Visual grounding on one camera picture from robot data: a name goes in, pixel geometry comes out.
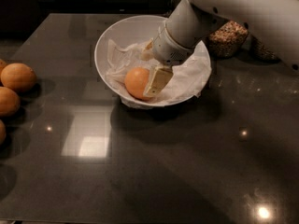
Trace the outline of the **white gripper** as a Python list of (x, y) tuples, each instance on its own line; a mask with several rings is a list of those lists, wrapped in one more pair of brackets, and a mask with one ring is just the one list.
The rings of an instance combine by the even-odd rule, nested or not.
[(142, 61), (148, 61), (154, 57), (161, 63), (152, 66), (149, 70), (149, 80), (143, 95), (149, 98), (157, 96), (174, 75), (170, 66), (184, 64), (193, 52), (194, 48), (184, 48), (171, 37), (164, 21), (158, 28), (158, 34), (153, 41), (145, 42), (140, 53)]

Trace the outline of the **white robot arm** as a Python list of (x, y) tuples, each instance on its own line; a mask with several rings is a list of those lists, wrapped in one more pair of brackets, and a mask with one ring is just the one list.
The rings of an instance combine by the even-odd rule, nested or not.
[(299, 68), (299, 0), (181, 0), (158, 29), (144, 95), (154, 97), (172, 78), (172, 68), (227, 21), (243, 25), (288, 67)]

